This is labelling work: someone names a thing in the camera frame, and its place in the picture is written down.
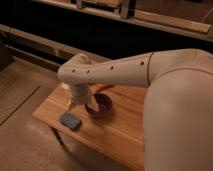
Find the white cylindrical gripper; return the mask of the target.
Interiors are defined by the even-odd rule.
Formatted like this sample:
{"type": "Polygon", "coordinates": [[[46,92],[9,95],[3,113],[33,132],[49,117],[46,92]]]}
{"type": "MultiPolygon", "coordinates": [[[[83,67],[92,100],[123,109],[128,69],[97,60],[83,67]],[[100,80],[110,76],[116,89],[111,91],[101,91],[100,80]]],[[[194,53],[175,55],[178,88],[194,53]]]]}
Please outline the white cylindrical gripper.
{"type": "Polygon", "coordinates": [[[99,110],[98,103],[94,100],[91,101],[91,90],[88,84],[70,85],[70,99],[71,102],[68,105],[67,111],[71,112],[76,105],[75,104],[89,104],[89,107],[95,111],[99,110]]]}

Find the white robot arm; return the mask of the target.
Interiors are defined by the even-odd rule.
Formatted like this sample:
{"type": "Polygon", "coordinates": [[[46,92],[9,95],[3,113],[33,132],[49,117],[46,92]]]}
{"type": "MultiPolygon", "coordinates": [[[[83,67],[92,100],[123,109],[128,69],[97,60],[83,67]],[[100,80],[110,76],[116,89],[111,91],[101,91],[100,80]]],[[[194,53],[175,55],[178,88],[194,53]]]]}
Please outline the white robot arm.
{"type": "Polygon", "coordinates": [[[97,64],[77,54],[58,77],[75,104],[91,101],[90,83],[146,87],[145,171],[213,171],[213,54],[179,49],[97,64]]]}

